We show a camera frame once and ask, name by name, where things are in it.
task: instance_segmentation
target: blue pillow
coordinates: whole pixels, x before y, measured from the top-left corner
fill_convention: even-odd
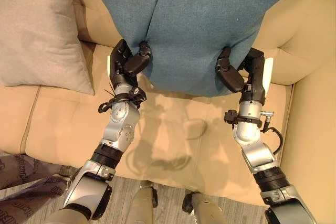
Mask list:
[[[153,58],[143,73],[157,89],[206,97],[230,94],[215,74],[220,52],[232,47],[237,68],[277,1],[103,0],[133,54],[148,42]]]

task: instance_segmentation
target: silver robot arm segment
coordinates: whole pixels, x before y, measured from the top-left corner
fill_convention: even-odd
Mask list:
[[[232,124],[233,137],[241,146],[243,158],[261,190],[261,197],[270,208],[265,211],[269,224],[317,224],[308,207],[288,183],[270,148],[260,139],[261,116],[266,116],[263,132],[266,132],[273,112],[262,111],[265,103],[265,90],[262,85],[264,53],[251,48],[238,71],[245,68],[249,73],[248,81],[231,81],[237,71],[229,64],[230,49],[225,48],[217,61],[218,77],[232,92],[241,92],[239,113],[229,110],[225,122]]]
[[[134,139],[134,129],[140,118],[138,108],[146,100],[136,75],[150,58],[151,50],[145,42],[140,43],[140,51],[135,56],[125,40],[112,51],[109,77],[115,96],[98,108],[99,113],[111,109],[110,121],[91,159],[74,176],[64,208],[51,215],[45,224],[84,224],[103,215],[112,193],[109,183],[121,156]]]

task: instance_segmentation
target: gray pillow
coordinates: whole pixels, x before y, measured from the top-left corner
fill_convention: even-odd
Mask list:
[[[72,0],[0,0],[0,82],[94,94]]]

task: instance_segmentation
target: black cable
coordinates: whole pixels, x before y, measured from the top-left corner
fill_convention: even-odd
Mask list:
[[[282,137],[282,134],[276,128],[274,128],[274,127],[270,127],[270,128],[264,129],[264,130],[262,130],[262,132],[266,133],[268,130],[272,130],[273,132],[275,132],[278,135],[279,139],[280,139],[279,147],[273,152],[273,154],[276,155],[281,150],[281,148],[283,146],[283,139],[284,138]]]

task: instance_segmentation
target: floor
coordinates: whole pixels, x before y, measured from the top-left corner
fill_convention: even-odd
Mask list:
[[[92,224],[124,224],[132,197],[137,192],[139,181],[115,177],[112,181],[113,193],[107,210],[98,221]],[[19,191],[31,183],[0,190],[0,198]],[[159,205],[154,209],[155,224],[194,224],[195,219],[181,210],[184,190],[155,185],[158,190]],[[223,210],[227,224],[266,224],[264,207],[239,203],[226,198],[210,197]],[[60,197],[35,213],[25,224],[40,224],[52,212],[62,208]]]

